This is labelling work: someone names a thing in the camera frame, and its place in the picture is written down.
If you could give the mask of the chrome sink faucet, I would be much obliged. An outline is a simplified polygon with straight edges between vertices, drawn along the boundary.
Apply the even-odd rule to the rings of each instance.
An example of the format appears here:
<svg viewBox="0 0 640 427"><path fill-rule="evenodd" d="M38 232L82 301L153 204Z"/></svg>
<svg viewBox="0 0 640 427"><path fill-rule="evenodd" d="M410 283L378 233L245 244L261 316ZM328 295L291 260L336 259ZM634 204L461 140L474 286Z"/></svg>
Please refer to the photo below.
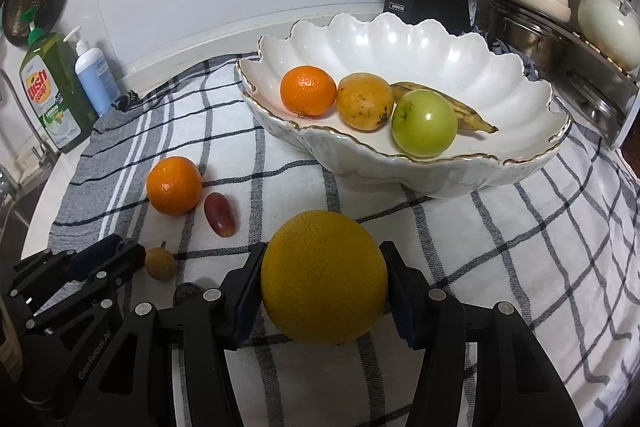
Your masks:
<svg viewBox="0 0 640 427"><path fill-rule="evenodd" d="M1 71L1 192L14 199L47 179L60 153L21 102L14 83Z"/></svg>

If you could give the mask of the green dish soap bottle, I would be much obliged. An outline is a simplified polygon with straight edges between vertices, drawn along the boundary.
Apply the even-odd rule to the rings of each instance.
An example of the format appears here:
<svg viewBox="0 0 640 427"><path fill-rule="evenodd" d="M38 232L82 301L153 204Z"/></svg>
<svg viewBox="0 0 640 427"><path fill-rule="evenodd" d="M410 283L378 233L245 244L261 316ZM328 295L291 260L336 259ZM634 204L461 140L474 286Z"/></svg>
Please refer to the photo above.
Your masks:
<svg viewBox="0 0 640 427"><path fill-rule="evenodd" d="M48 137L60 152L70 153L88 138L98 114L76 75L72 47L61 34L39 27L36 15L31 8L20 16L29 28L21 84Z"/></svg>

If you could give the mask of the cream ceramic pot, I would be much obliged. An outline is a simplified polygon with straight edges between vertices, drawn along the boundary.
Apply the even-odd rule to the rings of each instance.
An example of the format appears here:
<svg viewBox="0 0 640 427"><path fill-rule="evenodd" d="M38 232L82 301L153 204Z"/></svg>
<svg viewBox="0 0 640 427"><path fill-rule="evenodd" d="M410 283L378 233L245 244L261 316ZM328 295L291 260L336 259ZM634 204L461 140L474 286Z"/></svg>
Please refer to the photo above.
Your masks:
<svg viewBox="0 0 640 427"><path fill-rule="evenodd" d="M580 0L577 20L584 37L631 72L639 66L639 17L625 0Z"/></svg>

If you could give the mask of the spotted small banana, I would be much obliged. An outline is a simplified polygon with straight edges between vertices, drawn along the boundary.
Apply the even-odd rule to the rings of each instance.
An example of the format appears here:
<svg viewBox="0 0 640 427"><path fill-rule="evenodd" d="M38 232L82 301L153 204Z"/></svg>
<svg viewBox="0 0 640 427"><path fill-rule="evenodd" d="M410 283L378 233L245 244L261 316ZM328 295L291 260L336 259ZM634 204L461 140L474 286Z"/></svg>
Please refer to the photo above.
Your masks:
<svg viewBox="0 0 640 427"><path fill-rule="evenodd" d="M475 109L472 109L471 106L458 101L456 98L453 98L446 93L442 93L438 90L423 86L423 84L415 82L399 81L392 84L393 96L396 103L398 103L405 94L418 90L430 91L444 98L456 114L459 131L481 131L488 134L493 134L499 131L498 127L494 126L493 124L489 124L489 122L486 121L482 116L480 116L480 114L477 113Z"/></svg>

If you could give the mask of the glass pot lid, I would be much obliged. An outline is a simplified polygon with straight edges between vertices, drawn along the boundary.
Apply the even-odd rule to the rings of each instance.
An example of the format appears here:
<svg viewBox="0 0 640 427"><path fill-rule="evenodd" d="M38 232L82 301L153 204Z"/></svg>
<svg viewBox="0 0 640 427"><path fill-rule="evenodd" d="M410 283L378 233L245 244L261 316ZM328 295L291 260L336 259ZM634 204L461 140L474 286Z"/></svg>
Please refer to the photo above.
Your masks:
<svg viewBox="0 0 640 427"><path fill-rule="evenodd" d="M623 112L589 80L577 72L569 70L566 79L567 87L572 92L570 99L573 104L590 124L593 124L601 132L605 139L613 142L622 130Z"/></svg>

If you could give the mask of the metal corner shelf rack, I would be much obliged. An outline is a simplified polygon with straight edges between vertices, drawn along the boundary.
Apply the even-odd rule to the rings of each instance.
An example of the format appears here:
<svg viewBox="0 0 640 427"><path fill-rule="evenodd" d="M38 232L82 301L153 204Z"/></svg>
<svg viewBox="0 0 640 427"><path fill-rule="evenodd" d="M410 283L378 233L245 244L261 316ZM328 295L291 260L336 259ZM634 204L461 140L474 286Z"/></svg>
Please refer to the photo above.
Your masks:
<svg viewBox="0 0 640 427"><path fill-rule="evenodd" d="M562 36L567 41L568 47L562 58L562 62L555 71L552 72L552 74L539 74L539 72L536 71L536 68L523 54L518 51L514 51L514 49L509 49L505 44L501 43L499 40L495 40L488 34L488 9L491 2L497 2L507 8L516 9L521 14L536 20L536 22L543 23L550 27L554 32ZM620 66L617 66L606 55L598 51L590 42L584 40L581 35L572 31L569 27L560 23L555 23L553 20L549 20L547 17L525 9L514 2L509 0L473 0L472 11L474 13L475 27L479 31L484 32L490 43L495 43L499 49L509 49L521 54L523 62L525 63L525 68L536 77L551 82L555 91L559 93L559 96L563 101L570 104L570 106L572 106L580 116L586 119L570 99L572 92L570 92L570 88L567 87L566 79L566 75L569 70L582 75L582 77L589 80L594 87L597 87L603 94L605 94L606 97L623 112L623 127L613 142L605 139L601 132L597 128L596 129L603 136L603 139L608 142L609 146L620 148L623 145L626 136L638 115L636 98L639 88L631 75L626 74Z"/></svg>

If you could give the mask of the green apple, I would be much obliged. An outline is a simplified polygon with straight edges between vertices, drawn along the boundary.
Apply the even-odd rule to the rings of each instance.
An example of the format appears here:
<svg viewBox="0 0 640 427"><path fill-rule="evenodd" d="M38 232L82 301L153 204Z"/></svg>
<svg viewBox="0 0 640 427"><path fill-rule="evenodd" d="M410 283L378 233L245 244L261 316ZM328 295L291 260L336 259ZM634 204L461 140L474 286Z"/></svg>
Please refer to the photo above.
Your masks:
<svg viewBox="0 0 640 427"><path fill-rule="evenodd" d="M396 104L392 135L405 153L435 157L454 142L458 121L448 102L440 95L418 90L405 94Z"/></svg>

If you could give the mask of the orange mandarin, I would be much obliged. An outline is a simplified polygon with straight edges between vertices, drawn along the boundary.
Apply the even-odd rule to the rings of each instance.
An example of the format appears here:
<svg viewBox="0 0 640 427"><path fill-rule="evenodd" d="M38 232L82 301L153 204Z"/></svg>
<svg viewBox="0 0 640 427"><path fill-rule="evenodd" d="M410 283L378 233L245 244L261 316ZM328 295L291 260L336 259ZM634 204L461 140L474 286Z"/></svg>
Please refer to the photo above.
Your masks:
<svg viewBox="0 0 640 427"><path fill-rule="evenodd" d="M152 207L166 216L183 216L200 201L202 177L194 162L182 156L158 162L146 177Z"/></svg>
<svg viewBox="0 0 640 427"><path fill-rule="evenodd" d="M336 84L323 69L303 65L290 69L280 82L280 98L291 113L320 117L335 103Z"/></svg>

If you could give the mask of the white scalloped fruit bowl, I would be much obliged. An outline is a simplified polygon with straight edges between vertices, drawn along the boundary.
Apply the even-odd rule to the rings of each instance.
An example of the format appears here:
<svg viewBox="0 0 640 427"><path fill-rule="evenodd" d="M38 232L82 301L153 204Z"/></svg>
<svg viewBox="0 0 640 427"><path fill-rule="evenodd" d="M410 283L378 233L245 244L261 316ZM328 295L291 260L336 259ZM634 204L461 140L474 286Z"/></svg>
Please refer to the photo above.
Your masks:
<svg viewBox="0 0 640 427"><path fill-rule="evenodd" d="M572 120L550 83L477 34L383 13L342 13L265 36L239 61L245 101L271 135L344 178L431 197L512 184L559 150Z"/></svg>

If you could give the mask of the blue pump bottle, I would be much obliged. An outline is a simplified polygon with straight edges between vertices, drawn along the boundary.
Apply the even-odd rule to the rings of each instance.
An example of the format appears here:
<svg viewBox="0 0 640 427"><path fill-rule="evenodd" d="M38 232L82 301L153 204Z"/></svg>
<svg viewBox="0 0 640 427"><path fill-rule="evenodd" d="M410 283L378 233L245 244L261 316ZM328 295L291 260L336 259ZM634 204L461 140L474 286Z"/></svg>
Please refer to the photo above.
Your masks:
<svg viewBox="0 0 640 427"><path fill-rule="evenodd" d="M87 39L81 38L80 31L80 26L75 27L63 41L75 39L75 74L94 110L99 116L103 116L120 97L120 90L104 53Z"/></svg>

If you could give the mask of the steel stock pot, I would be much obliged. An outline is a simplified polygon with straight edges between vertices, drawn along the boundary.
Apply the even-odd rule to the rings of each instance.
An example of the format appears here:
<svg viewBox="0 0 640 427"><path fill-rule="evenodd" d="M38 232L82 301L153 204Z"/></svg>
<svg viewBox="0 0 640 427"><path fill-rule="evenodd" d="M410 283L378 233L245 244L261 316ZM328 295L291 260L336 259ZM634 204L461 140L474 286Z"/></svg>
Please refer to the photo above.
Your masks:
<svg viewBox="0 0 640 427"><path fill-rule="evenodd" d="M497 2L488 13L488 34L523 54L539 74L552 74L561 64L568 44L550 27Z"/></svg>

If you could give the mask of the hanging metal strainer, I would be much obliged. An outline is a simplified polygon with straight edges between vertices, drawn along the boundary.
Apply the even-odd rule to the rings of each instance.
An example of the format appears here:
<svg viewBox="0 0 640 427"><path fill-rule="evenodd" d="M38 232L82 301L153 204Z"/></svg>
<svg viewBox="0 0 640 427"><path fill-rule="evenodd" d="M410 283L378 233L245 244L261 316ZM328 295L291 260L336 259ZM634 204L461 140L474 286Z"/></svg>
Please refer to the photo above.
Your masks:
<svg viewBox="0 0 640 427"><path fill-rule="evenodd" d="M6 0L2 5L2 29L6 40L19 48L26 48L28 23L21 21L21 15L31 9L38 11L43 0Z"/></svg>

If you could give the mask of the large yellow orange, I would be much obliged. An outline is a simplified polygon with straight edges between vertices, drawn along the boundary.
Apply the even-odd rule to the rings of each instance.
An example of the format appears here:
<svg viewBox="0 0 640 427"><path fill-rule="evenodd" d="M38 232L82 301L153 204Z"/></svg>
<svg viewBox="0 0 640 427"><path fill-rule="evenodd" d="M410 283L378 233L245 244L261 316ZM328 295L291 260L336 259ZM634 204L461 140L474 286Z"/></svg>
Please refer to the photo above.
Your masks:
<svg viewBox="0 0 640 427"><path fill-rule="evenodd" d="M273 234L262 260L262 301L298 343L342 345L381 320L388 275L374 238L341 213L309 210Z"/></svg>

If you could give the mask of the small tan longan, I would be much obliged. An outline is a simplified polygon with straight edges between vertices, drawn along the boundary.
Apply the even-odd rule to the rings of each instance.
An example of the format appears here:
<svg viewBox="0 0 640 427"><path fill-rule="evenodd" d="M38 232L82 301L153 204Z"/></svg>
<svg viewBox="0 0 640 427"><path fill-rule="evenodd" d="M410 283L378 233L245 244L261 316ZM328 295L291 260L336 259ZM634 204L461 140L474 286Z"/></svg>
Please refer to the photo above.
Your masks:
<svg viewBox="0 0 640 427"><path fill-rule="evenodd" d="M165 242L146 251L144 264L149 276L161 282L172 280L177 271L175 256L168 251Z"/></svg>

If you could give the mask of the yellow mango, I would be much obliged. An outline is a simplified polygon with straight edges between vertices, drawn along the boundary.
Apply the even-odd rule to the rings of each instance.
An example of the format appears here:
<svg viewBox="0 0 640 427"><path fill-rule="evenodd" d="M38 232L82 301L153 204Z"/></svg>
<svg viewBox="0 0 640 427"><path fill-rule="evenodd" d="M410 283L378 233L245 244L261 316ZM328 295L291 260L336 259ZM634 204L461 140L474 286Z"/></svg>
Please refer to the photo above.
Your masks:
<svg viewBox="0 0 640 427"><path fill-rule="evenodd" d="M395 105L390 84L368 72L355 72L344 77L337 86L338 117L348 127L373 132L384 126Z"/></svg>

